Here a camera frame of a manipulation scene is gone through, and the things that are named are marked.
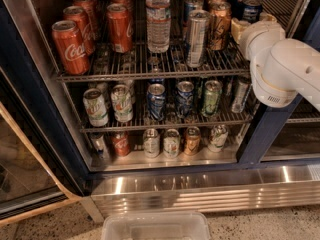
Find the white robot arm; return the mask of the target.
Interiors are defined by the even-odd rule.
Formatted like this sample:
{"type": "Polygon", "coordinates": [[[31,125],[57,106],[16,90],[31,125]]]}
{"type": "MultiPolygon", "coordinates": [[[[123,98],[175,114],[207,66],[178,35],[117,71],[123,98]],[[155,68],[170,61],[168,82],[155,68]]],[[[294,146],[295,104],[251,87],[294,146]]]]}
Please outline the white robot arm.
{"type": "Polygon", "coordinates": [[[273,108],[289,105],[300,94],[320,111],[320,53],[311,46],[286,37],[275,21],[233,18],[231,34],[250,63],[256,98],[273,108]]]}

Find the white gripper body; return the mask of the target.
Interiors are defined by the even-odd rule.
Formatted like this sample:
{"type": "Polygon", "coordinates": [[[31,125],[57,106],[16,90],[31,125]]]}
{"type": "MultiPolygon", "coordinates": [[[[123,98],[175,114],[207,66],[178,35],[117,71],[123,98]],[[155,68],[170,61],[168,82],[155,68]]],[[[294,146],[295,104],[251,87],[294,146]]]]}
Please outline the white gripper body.
{"type": "Polygon", "coordinates": [[[251,61],[255,55],[284,40],[285,30],[279,23],[259,21],[246,28],[239,41],[239,49],[245,59],[251,61]]]}

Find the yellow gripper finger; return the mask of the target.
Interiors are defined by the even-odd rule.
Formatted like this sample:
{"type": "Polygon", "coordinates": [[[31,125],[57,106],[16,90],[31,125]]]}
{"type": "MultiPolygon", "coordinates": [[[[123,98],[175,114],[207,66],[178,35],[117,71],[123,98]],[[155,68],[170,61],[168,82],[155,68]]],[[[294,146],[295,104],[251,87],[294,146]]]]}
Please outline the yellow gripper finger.
{"type": "Polygon", "coordinates": [[[239,43],[242,33],[250,26],[248,21],[238,20],[233,18],[231,20],[231,35],[236,43],[239,43]]]}
{"type": "Polygon", "coordinates": [[[277,19],[274,15],[269,14],[267,12],[261,12],[259,16],[260,21],[271,21],[271,22],[276,22],[277,19]]]}

